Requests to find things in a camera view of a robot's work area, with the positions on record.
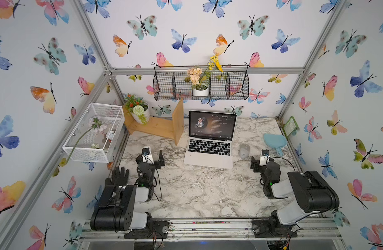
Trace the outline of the grey wireless mouse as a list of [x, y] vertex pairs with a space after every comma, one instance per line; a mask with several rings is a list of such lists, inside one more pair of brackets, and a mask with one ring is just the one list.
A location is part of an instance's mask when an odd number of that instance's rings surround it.
[[240, 159], [248, 159], [250, 155], [250, 146], [246, 143], [240, 144], [238, 155]]

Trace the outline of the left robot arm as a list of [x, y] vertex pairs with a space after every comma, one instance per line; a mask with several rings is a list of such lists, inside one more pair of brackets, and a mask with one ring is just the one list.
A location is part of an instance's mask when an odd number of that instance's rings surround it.
[[115, 167], [105, 181], [105, 187], [90, 219], [94, 231], [150, 231], [154, 223], [150, 213], [135, 210], [137, 203], [148, 202], [155, 194], [155, 173], [165, 166], [162, 151], [152, 159], [150, 148], [144, 148], [136, 158], [138, 179], [129, 184], [129, 170]]

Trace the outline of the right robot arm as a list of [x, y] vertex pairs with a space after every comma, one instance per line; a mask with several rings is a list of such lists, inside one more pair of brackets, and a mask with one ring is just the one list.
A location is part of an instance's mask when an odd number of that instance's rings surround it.
[[310, 215], [339, 207], [338, 195], [316, 171], [290, 171], [287, 179], [281, 181], [281, 166], [264, 156], [259, 160], [251, 157], [250, 168], [260, 174], [260, 183], [268, 199], [294, 197], [287, 206], [271, 213], [269, 224], [274, 227], [293, 226]]

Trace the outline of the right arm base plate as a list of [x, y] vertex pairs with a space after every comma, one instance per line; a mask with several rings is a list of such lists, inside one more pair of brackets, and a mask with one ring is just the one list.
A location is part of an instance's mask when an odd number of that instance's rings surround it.
[[282, 225], [276, 220], [262, 219], [252, 221], [252, 231], [255, 238], [295, 238], [297, 232], [292, 226]]

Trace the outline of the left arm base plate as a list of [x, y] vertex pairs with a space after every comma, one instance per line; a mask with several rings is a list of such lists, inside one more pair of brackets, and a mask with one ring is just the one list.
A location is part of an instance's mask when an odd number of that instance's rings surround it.
[[167, 239], [170, 223], [164, 220], [152, 220], [143, 229], [132, 229], [124, 234], [124, 239]]

